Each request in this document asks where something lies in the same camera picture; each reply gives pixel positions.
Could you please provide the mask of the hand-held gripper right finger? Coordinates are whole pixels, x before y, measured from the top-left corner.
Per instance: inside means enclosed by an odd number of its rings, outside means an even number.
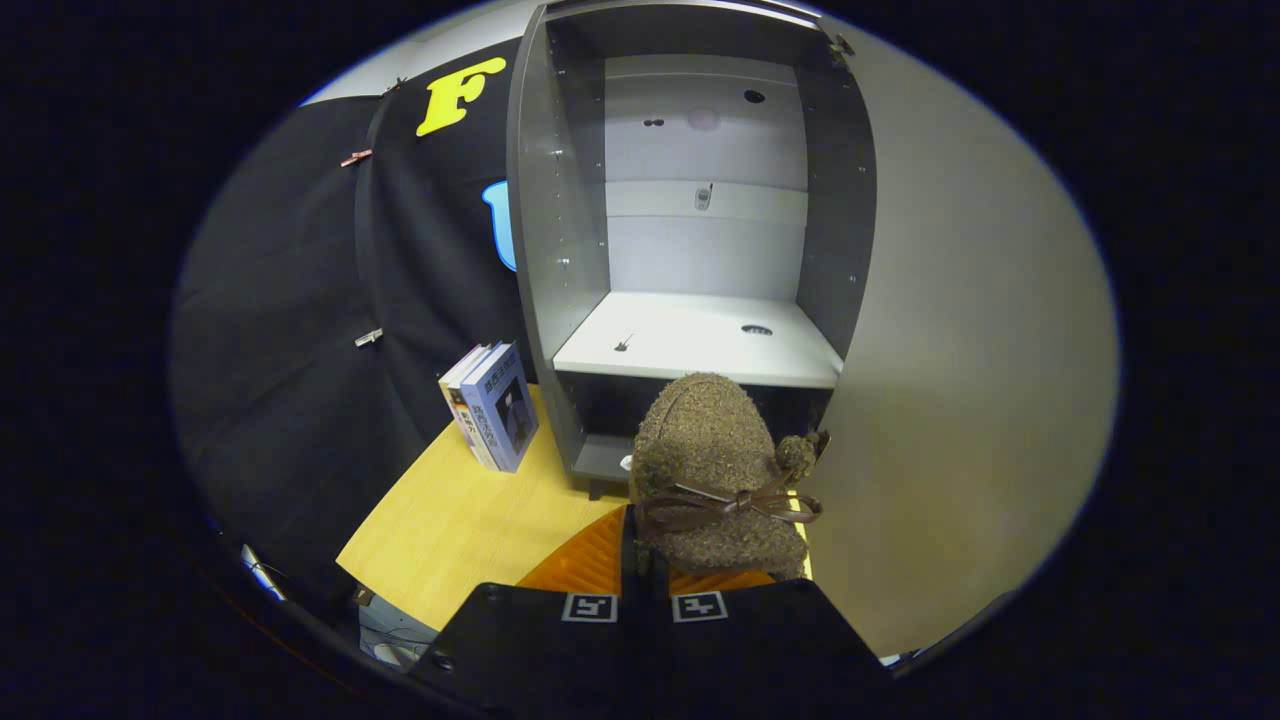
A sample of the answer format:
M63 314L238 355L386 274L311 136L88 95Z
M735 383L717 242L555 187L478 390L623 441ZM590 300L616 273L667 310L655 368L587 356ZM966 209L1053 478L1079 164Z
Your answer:
M815 582L671 594L648 573L650 706L860 706L892 675Z

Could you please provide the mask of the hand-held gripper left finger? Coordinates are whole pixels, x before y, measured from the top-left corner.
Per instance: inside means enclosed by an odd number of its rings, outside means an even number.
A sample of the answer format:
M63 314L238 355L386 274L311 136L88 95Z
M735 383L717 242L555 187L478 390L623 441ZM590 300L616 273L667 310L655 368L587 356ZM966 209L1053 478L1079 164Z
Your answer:
M644 706L649 577L632 510L612 546L614 592L476 585L417 661L415 680L458 706Z

